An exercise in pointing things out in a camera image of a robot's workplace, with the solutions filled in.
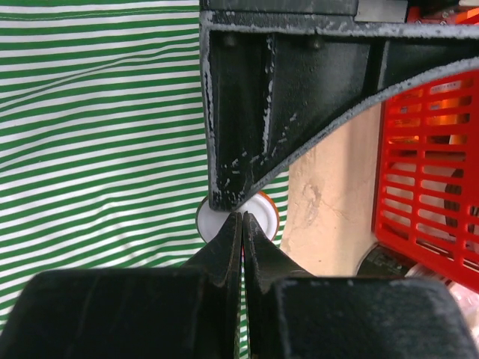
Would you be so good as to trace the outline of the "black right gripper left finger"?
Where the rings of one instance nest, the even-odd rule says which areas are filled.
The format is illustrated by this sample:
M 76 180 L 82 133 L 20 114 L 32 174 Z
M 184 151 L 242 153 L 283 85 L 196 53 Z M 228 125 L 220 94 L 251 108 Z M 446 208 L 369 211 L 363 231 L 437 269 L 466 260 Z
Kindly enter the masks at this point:
M 237 358 L 242 217 L 179 267 L 35 275 L 1 333 L 3 358 Z

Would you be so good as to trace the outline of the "green white striped garment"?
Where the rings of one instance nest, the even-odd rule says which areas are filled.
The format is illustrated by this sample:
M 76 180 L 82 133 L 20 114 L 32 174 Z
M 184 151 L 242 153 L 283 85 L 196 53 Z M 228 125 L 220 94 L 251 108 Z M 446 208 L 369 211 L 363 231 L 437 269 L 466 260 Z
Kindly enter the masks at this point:
M 1 3 L 1 333 L 39 273 L 176 267 L 204 246 L 199 11 Z

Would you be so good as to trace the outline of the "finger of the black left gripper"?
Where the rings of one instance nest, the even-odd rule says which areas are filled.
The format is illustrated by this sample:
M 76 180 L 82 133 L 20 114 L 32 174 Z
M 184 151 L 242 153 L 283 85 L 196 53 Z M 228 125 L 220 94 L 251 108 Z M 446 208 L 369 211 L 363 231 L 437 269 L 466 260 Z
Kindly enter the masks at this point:
M 315 144 L 405 90 L 478 68 L 471 1 L 202 1 L 209 204 L 233 211 Z

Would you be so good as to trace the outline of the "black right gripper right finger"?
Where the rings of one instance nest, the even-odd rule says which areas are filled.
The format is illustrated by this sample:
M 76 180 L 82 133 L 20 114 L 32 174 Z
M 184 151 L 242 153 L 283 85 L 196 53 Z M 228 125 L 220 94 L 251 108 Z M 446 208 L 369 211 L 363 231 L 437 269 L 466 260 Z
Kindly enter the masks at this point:
M 252 358 L 476 358 L 457 303 L 419 277 L 318 277 L 242 220 Z

